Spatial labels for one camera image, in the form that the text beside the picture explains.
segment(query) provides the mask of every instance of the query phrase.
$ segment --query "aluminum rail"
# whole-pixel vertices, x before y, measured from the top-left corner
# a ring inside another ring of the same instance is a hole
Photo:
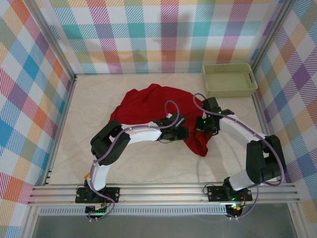
[[[108,184],[120,187],[119,205],[203,205],[232,204],[234,202],[208,202],[203,193],[206,183],[128,183]],[[77,185],[35,186],[29,199],[29,206],[69,206],[92,205],[75,203]],[[300,202],[295,185],[260,185],[258,203],[297,203]],[[256,189],[251,188],[253,198]]]

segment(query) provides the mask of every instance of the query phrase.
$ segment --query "wire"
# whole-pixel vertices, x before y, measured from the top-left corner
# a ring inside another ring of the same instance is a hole
[[[244,194],[242,194],[243,198],[244,198],[244,203],[243,203],[243,207],[246,205],[246,202],[247,202],[247,198]]]
[[[107,200],[105,199],[105,205],[106,207],[109,207],[111,205],[111,201],[109,202],[109,204],[107,204]]]
[[[245,124],[242,123],[241,121],[236,120],[236,119],[234,119],[234,118],[232,118],[232,117],[230,117],[230,116],[227,116],[227,115],[209,112],[209,111],[203,109],[202,107],[200,107],[200,106],[198,105],[198,103],[196,102],[196,96],[198,96],[198,95],[199,95],[199,96],[202,96],[204,99],[206,99],[206,97],[205,97],[204,95],[200,94],[200,93],[196,93],[196,94],[194,94],[194,96],[193,96],[194,104],[195,104],[196,107],[199,108],[201,111],[203,111],[204,113],[209,114],[209,115],[218,116],[218,117],[224,117],[224,118],[227,118],[227,119],[229,119],[229,120],[232,120],[232,121],[234,121],[235,123],[237,123],[237,124],[239,124],[240,126],[242,126],[243,128],[245,128],[247,131],[249,131],[249,132],[250,132],[251,134],[253,134],[255,137],[257,137],[258,139],[260,139],[261,141],[264,142],[264,144],[271,150],[271,152],[272,152],[273,155],[275,156],[275,158],[276,158],[276,160],[277,160],[277,163],[278,163],[278,166],[279,166],[280,171],[281,171],[281,181],[280,181],[279,183],[277,183],[277,184],[275,184],[275,183],[270,183],[270,182],[265,182],[265,183],[266,183],[267,185],[270,185],[270,186],[280,186],[282,183],[284,183],[285,174],[284,174],[283,165],[282,165],[282,162],[281,162],[280,157],[278,156],[278,154],[277,154],[277,152],[274,150],[274,148],[271,146],[271,144],[268,143],[264,138],[262,138],[259,134],[257,134],[255,131],[253,131],[251,128],[249,128],[247,125],[245,125]],[[257,189],[257,196],[256,196],[256,199],[255,199],[255,201],[254,201],[252,207],[250,208],[250,210],[249,210],[246,214],[240,216],[240,218],[243,218],[243,217],[245,217],[246,215],[248,215],[248,214],[253,210],[253,208],[255,207],[255,205],[256,205],[256,203],[257,203],[257,201],[258,201],[258,198],[259,198],[259,193],[260,193],[258,186],[256,186],[256,189]]]
[[[78,187],[79,187],[79,186],[83,186],[83,187],[85,187],[85,186],[84,186],[84,185],[82,185],[82,184],[78,185],[78,186],[76,187],[76,194],[77,194],[77,195],[80,195],[80,194],[77,192],[77,189],[78,189]]]
[[[206,196],[208,196],[208,194],[205,193],[205,188],[206,188],[208,185],[214,186],[214,185],[211,184],[211,183],[207,183],[207,184],[203,187],[203,193],[204,193],[204,195],[206,195]]]
[[[161,140],[158,140],[158,142],[162,143],[162,144],[169,144],[170,142],[173,142],[175,140],[175,138],[173,138],[173,140],[169,141],[169,142],[162,142]]]
[[[215,134],[212,134],[211,137],[215,136],[215,135],[218,135],[219,134],[219,131],[216,129],[216,133]]]
[[[95,166],[97,166],[98,162],[104,160],[104,159],[108,156],[108,154],[111,152],[111,150],[113,149],[114,145],[116,144],[117,140],[119,139],[120,135],[122,135],[124,132],[126,132],[126,131],[128,131],[128,130],[140,129],[140,128],[165,129],[165,128],[169,128],[169,127],[172,127],[173,125],[175,125],[175,124],[177,123],[177,121],[178,121],[178,119],[179,119],[179,115],[180,115],[179,107],[178,107],[178,105],[177,105],[174,101],[172,101],[172,100],[167,100],[166,103],[165,103],[165,106],[164,106],[166,115],[168,115],[168,112],[167,112],[167,105],[168,105],[168,103],[174,104],[175,107],[176,107],[176,110],[177,110],[177,116],[176,116],[175,120],[174,120],[170,125],[165,125],[165,126],[135,125],[135,126],[131,126],[131,127],[125,128],[125,129],[123,129],[122,131],[120,131],[120,132],[118,133],[118,135],[114,138],[114,140],[113,140],[112,144],[110,145],[109,149],[107,150],[107,152],[106,152],[103,156],[101,156],[99,159],[96,159],[96,160],[93,161],[93,164],[92,164],[92,166],[91,166],[91,168],[90,168],[89,178],[87,179],[88,186],[89,186],[90,189],[91,189],[95,194],[97,194],[98,196],[103,197],[103,198],[105,198],[105,199],[111,201],[111,202],[112,202],[112,208],[111,208],[106,214],[104,214],[103,216],[101,216],[101,217],[99,217],[99,218],[95,218],[94,220],[93,220],[93,219],[91,218],[91,216],[90,216],[91,212],[88,213],[88,218],[89,218],[89,221],[90,221],[90,222],[91,222],[91,221],[99,221],[99,220],[104,219],[110,212],[113,211],[113,209],[114,209],[114,207],[115,207],[115,201],[114,201],[112,198],[110,198],[110,197],[108,197],[108,196],[105,196],[105,195],[99,193],[99,192],[94,188],[94,186],[92,185],[92,175],[94,174]]]

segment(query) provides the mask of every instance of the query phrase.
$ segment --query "green plastic basket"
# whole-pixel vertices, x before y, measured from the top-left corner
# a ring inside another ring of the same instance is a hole
[[[258,88],[248,63],[203,66],[207,97],[249,97]]]

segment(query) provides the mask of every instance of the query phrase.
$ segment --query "plaid wall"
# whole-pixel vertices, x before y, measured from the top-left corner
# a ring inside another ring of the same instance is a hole
[[[17,237],[70,85],[22,0],[0,0],[0,237]]]
[[[317,234],[317,0],[297,0],[256,72],[262,109],[281,139]]]
[[[148,73],[250,62],[283,0],[37,3],[77,73]]]

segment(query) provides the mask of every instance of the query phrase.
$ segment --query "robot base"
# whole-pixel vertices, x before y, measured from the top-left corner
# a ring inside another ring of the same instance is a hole
[[[227,197],[223,186],[208,186],[207,187],[208,201],[209,202],[244,202],[252,201],[252,194],[249,189],[244,189],[237,194]]]
[[[85,187],[79,187],[76,192],[75,203],[104,203],[105,199],[95,194],[89,196]],[[112,198],[116,203],[119,201],[120,188],[119,187],[105,187],[99,193]]]

